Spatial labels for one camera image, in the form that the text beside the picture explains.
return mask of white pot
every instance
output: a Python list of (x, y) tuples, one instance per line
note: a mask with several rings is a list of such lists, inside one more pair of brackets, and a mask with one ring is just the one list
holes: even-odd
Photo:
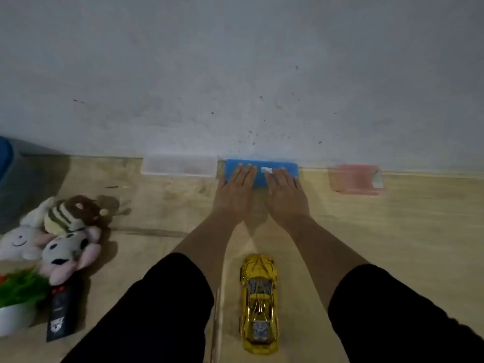
[(35, 303), (20, 303), (0, 308), (0, 336), (29, 327), (37, 313)]

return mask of brown plush toy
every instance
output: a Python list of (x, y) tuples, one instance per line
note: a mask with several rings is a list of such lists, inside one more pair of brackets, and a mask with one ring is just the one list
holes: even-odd
[(56, 205), (45, 214), (45, 231), (56, 236), (96, 225), (99, 216), (106, 216), (108, 211), (101, 209), (93, 200), (83, 195), (76, 195)]

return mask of gold toy car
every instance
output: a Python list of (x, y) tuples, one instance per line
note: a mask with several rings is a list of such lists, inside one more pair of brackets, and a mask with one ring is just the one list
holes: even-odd
[(277, 351), (277, 269), (264, 255), (249, 255), (240, 268), (242, 316), (239, 329), (244, 349), (252, 354)]

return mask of white wall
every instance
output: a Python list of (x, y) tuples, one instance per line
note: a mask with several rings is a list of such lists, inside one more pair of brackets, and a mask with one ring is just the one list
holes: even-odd
[(81, 155), (484, 170), (483, 11), (484, 0), (1, 0), (0, 134)]

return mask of plush toy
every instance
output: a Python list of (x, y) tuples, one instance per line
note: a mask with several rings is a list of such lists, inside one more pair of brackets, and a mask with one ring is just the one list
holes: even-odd
[(55, 236), (52, 234), (44, 238), (48, 242), (42, 251), (42, 262), (39, 273), (48, 277), (51, 285), (60, 285), (77, 270), (92, 264), (101, 253), (98, 244), (101, 229), (89, 226)]
[(45, 214), (54, 206), (55, 199), (49, 197), (37, 208), (20, 220), (20, 226), (6, 233), (0, 240), (0, 260), (38, 260), (42, 249), (39, 247), (45, 236), (42, 224)]
[(101, 209), (86, 196), (76, 195), (64, 201), (58, 201), (44, 217), (45, 231), (56, 236), (95, 225), (99, 216), (106, 216), (108, 211)]

